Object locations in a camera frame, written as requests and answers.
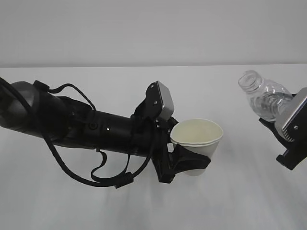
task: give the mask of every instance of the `water bottle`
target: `water bottle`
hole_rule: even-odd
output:
[[[256,71],[249,70],[238,81],[246,93],[250,107],[266,121],[274,122],[293,99],[282,85],[264,79]]]

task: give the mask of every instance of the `white paper cup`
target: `white paper cup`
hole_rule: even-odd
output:
[[[171,132],[174,145],[180,144],[187,150],[205,155],[211,159],[221,138],[222,128],[213,121],[205,119],[191,119],[178,123]],[[199,176],[205,169],[185,171],[187,175]]]

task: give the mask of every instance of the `strap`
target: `strap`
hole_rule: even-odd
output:
[[[95,176],[94,173],[102,168],[105,164],[106,164],[106,159],[107,159],[107,155],[105,152],[102,152],[100,150],[97,150],[97,152],[100,152],[101,155],[102,155],[102,162],[100,164],[100,166],[94,168],[91,172],[91,178],[96,181],[96,182],[99,182],[99,183],[106,183],[106,184],[114,184],[114,185],[117,185],[118,183],[121,183],[121,180],[123,180],[126,172],[127,172],[127,169],[128,169],[128,165],[129,165],[129,161],[130,161],[130,153],[128,153],[128,160],[127,160],[127,164],[126,164],[126,167],[124,168],[124,170],[116,175],[116,176],[113,176],[113,177],[110,177],[110,178],[101,178],[101,177],[98,177],[98,176]]]

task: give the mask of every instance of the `black cable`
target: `black cable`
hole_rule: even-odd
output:
[[[61,85],[58,88],[55,88],[55,89],[52,89],[52,90],[49,89],[48,92],[51,93],[51,94],[56,94],[56,93],[62,92],[66,87],[71,87],[74,90],[76,90],[90,104],[90,106],[93,109],[93,118],[94,118],[95,113],[96,113],[95,105],[91,102],[90,99],[88,99],[88,97],[81,90],[79,90],[78,87],[74,86],[73,84],[67,83],[67,84]]]
[[[141,167],[135,173],[132,174],[132,176],[134,178],[137,177],[138,175],[140,175],[140,173],[146,168],[146,166],[148,165],[151,157],[153,156],[155,139],[156,139],[155,125],[154,125],[153,122],[152,122],[152,133],[153,133],[153,140],[152,140],[152,144],[151,144],[150,149],[149,149],[149,153],[148,153],[144,163],[141,165]]]

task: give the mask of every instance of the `white wall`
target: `white wall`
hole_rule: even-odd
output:
[[[10,82],[40,80],[52,88],[74,83],[98,110],[124,116],[144,99],[149,84],[160,80],[172,93],[175,118],[208,118],[224,129],[202,176],[179,174],[172,184],[160,184],[150,163],[135,183],[116,190],[73,181],[41,139],[2,128],[1,229],[307,229],[307,162],[291,172],[275,160],[284,148],[257,121],[237,85],[247,69],[291,92],[307,85],[307,65],[0,69]],[[62,95],[81,100],[70,89]],[[101,161],[95,151],[58,149],[68,166],[87,178]],[[143,160],[133,157],[130,170]],[[99,175],[115,175],[125,161],[125,155],[108,152]]]
[[[0,67],[307,63],[306,0],[2,0]]]

